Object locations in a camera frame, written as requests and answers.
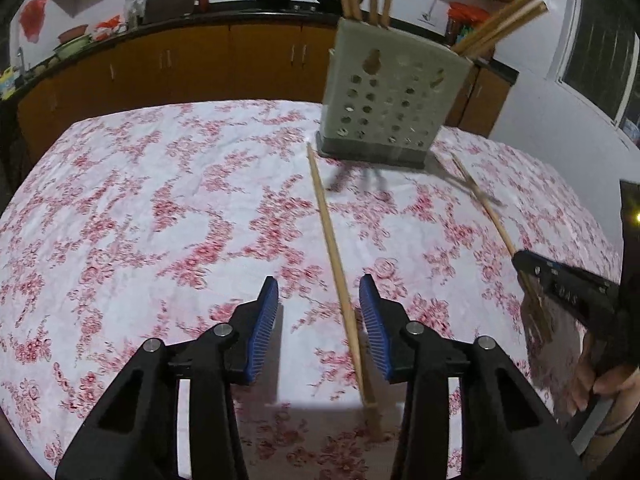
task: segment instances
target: window frame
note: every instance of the window frame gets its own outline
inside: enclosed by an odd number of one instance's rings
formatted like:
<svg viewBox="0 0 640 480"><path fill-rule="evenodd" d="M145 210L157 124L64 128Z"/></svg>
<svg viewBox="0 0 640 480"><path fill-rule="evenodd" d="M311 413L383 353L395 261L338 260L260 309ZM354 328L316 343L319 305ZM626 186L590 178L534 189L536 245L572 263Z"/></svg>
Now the window frame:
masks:
<svg viewBox="0 0 640 480"><path fill-rule="evenodd" d="M611 119L591 100L589 100L583 94L574 89L571 85L565 83L562 80L567 66L569 65L572 51L574 49L575 37L578 33L578 24L580 22L580 12L582 10L582 0L568 0L567 7L567 11L570 12L570 19L566 24L567 30L564 31L564 33L561 35L561 38L564 39L564 47L561 49L561 55L557 63L558 69L555 70L554 79L556 83L560 85L565 91L569 92L575 98L586 104L591 110L594 110L605 122L615 128L620 129L622 119L625 115L626 107L628 106L629 99L631 98L631 92L633 90L634 80L636 78L636 71L638 69L638 57L640 55L640 38L638 37L638 33L636 32L634 35L634 52L631 60L629 76L626 82L625 92L623 94L622 100L620 101L620 106L618 107L616 117Z"/></svg>

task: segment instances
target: window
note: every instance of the window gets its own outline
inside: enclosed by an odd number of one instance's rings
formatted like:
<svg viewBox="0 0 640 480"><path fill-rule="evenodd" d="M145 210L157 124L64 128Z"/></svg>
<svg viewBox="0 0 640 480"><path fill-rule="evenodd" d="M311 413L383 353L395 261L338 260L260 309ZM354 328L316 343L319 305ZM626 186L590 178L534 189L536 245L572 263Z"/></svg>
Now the window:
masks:
<svg viewBox="0 0 640 480"><path fill-rule="evenodd" d="M640 115L640 41L618 0L575 0L559 82L615 126Z"/></svg>

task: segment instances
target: table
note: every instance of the table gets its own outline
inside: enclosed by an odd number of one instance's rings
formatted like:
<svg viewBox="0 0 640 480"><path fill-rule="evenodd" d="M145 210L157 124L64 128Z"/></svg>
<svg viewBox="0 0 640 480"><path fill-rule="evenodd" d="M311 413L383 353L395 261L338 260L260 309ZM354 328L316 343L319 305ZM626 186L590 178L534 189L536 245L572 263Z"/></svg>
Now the table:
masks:
<svg viewBox="0 0 640 480"><path fill-rule="evenodd" d="M0 221L0 406L53 475L100 394L148 337L198 336L277 278L283 308L262 375L235 390L253 479L386 479L404 386L374 388L386 440L366 430L316 209L306 146L315 104L170 105L76 123ZM443 128L425 172L319 159L350 292L383 297L441 335L492 335L561 415L580 330L550 305L540 348L494 225L455 153L514 242L619 279L621 261L555 170L504 144ZM449 473L460 468L460 391L450 386ZM184 427L180 427L184 455Z"/></svg>

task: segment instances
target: metal screw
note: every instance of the metal screw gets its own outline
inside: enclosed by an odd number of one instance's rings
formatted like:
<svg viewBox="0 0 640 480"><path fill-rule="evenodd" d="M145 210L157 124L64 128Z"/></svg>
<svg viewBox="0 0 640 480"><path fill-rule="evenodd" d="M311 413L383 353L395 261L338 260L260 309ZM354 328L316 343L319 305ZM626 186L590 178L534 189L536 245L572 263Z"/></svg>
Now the metal screw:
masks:
<svg viewBox="0 0 640 480"><path fill-rule="evenodd" d="M420 335L424 332L424 325L422 323L418 323L417 321L410 321L406 324L406 331L409 334Z"/></svg>
<svg viewBox="0 0 640 480"><path fill-rule="evenodd" d="M142 348L145 352L155 352L160 348L160 343L161 341L159 339L153 337L151 339L147 339L142 345Z"/></svg>
<svg viewBox="0 0 640 480"><path fill-rule="evenodd" d="M480 345L480 348L484 350L493 350L495 348L494 338L487 335L480 336L478 338L478 344Z"/></svg>
<svg viewBox="0 0 640 480"><path fill-rule="evenodd" d="M234 328L229 323L220 323L213 327L213 333L219 337L224 337L231 334Z"/></svg>

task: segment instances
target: kitchen counter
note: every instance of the kitchen counter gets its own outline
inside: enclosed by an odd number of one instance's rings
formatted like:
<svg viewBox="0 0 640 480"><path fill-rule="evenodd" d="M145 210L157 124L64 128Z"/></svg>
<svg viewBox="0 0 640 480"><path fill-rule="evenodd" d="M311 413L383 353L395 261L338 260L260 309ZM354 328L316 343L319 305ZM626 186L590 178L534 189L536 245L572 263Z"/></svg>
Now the kitchen counter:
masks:
<svg viewBox="0 0 640 480"><path fill-rule="evenodd" d="M135 30L129 30L121 34L117 34L107 40L91 43L77 54L57 62L50 68L47 68L39 76L29 79L4 103L7 105L16 104L41 80L55 75L85 57L107 50L108 48L113 48L120 42L132 40L133 38L139 38L155 32L161 32L162 30L180 27L193 27L197 25L241 22L299 22L301 24L317 23L319 25L337 25L340 16L329 12L322 12L318 10L317 7L318 4L312 2L292 2L289 9L282 10L261 9L258 6L258 3L254 0L212 3L209 5L209 11L206 13L194 13L182 18L175 18L150 25L142 25ZM368 12L363 12L363 14L366 19L368 17ZM428 40L435 41L436 43L444 43L444 36L441 34L412 23L392 18L391 27L415 34L422 38L427 38ZM487 63L485 61L478 60L476 61L476 64L491 70L501 78L508 81L511 85L516 83L519 72L499 61L492 60Z"/></svg>

